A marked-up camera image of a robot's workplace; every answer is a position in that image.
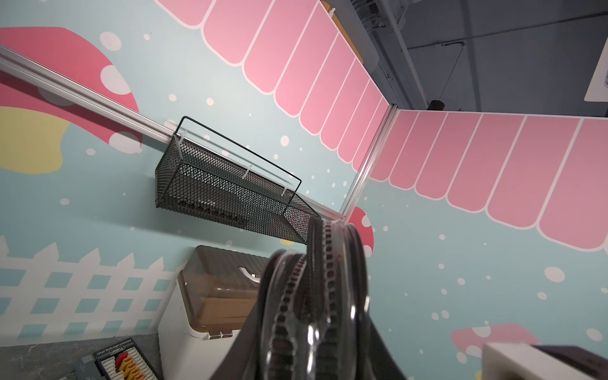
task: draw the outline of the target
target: white fence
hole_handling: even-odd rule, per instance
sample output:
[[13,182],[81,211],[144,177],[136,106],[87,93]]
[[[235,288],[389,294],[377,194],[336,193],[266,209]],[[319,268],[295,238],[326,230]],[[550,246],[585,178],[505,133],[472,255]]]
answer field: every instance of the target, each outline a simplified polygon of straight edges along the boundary
[[[8,308],[0,315],[0,347],[24,344],[60,342],[66,340],[96,339],[150,333],[156,330],[175,279],[182,264],[174,272],[164,271],[162,257],[148,269],[134,268],[133,253],[117,266],[100,265],[99,251],[95,249],[78,263],[58,261],[55,243],[38,252],[33,258],[9,257],[5,236],[0,236],[0,268],[26,270],[19,286],[0,286],[0,297],[11,298]],[[51,272],[67,272],[72,277],[66,288],[45,288]],[[87,289],[94,275],[111,276],[105,289]],[[129,277],[142,278],[137,291],[123,290]],[[169,280],[164,291],[154,291],[157,280]],[[31,314],[38,298],[59,299],[51,314]],[[99,299],[92,313],[76,313],[81,299]],[[132,299],[128,311],[112,312],[118,299]],[[160,299],[155,311],[144,311],[149,299]],[[103,332],[107,321],[122,321],[118,331]],[[136,329],[139,320],[151,320],[148,329]],[[87,322],[83,334],[65,334],[71,322]],[[39,337],[19,338],[24,325],[46,325]]]

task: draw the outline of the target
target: black mesh basket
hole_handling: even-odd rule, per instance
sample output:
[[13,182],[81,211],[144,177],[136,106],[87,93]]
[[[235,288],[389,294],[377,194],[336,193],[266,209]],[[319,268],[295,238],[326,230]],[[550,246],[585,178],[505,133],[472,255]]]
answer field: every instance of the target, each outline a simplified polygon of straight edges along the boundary
[[[295,190],[178,134],[184,120],[207,128],[299,181]],[[184,116],[156,167],[156,207],[306,244],[319,215],[296,194],[302,181],[259,154]]]

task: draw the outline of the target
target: wire basket handle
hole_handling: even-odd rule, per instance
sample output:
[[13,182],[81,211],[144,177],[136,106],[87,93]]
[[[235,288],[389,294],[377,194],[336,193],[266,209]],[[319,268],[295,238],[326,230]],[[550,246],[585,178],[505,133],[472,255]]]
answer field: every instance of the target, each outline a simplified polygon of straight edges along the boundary
[[244,146],[242,146],[242,145],[241,145],[241,144],[239,144],[238,142],[236,142],[236,141],[234,141],[234,140],[232,140],[232,139],[230,139],[230,138],[228,138],[228,137],[224,136],[223,134],[221,134],[221,133],[217,132],[216,130],[213,130],[213,129],[209,128],[208,126],[206,126],[206,125],[204,125],[204,124],[202,124],[202,123],[197,122],[195,119],[193,119],[193,118],[191,118],[191,117],[189,117],[189,116],[184,116],[184,117],[182,117],[182,119],[179,121],[178,127],[175,129],[175,132],[173,132],[173,135],[174,135],[174,136],[175,136],[175,135],[177,135],[177,133],[178,133],[178,131],[179,131],[179,128],[182,126],[182,123],[183,123],[183,122],[184,122],[184,120],[186,120],[186,119],[190,120],[191,122],[195,122],[196,124],[200,125],[201,127],[204,127],[204,128],[206,128],[206,129],[208,129],[209,131],[211,131],[211,132],[213,132],[213,133],[217,134],[218,136],[225,138],[225,139],[226,139],[226,140],[228,140],[229,142],[232,142],[233,144],[238,145],[238,146],[239,146],[239,147],[241,147],[242,149],[244,149],[244,150],[246,150],[246,151],[248,151],[248,152],[250,152],[250,153],[252,153],[252,154],[256,155],[256,157],[259,157],[259,158],[263,159],[264,161],[266,161],[267,163],[271,164],[272,166],[276,167],[277,169],[280,169],[280,170],[284,171],[284,172],[285,172],[285,173],[286,173],[288,176],[291,176],[291,177],[293,177],[293,178],[296,178],[296,179],[298,180],[298,182],[299,182],[299,183],[298,183],[298,186],[295,188],[294,193],[297,193],[298,189],[300,188],[300,185],[302,185],[302,180],[301,180],[300,178],[298,178],[297,176],[295,176],[295,175],[291,174],[290,172],[288,172],[287,170],[285,170],[285,169],[281,168],[281,167],[280,167],[280,166],[278,166],[277,164],[275,164],[275,163],[273,163],[273,162],[271,162],[271,161],[269,161],[269,160],[265,159],[264,157],[260,156],[259,154],[257,154],[256,152],[252,151],[251,149],[245,148]]

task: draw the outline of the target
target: yellow shape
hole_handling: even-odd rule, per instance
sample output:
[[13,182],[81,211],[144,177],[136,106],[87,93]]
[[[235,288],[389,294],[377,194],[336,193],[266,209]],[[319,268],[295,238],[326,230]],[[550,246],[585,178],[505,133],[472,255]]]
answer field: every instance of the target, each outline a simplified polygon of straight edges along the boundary
[[0,107],[0,168],[24,174],[61,168],[61,139],[70,123],[29,109]]

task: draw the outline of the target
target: brown plastic lid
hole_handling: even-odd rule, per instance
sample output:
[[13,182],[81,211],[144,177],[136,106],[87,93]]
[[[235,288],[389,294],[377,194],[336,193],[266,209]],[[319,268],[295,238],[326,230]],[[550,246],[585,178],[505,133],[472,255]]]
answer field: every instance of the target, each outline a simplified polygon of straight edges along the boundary
[[266,257],[198,246],[179,274],[190,327],[212,337],[239,330],[258,299],[256,279],[267,262]]

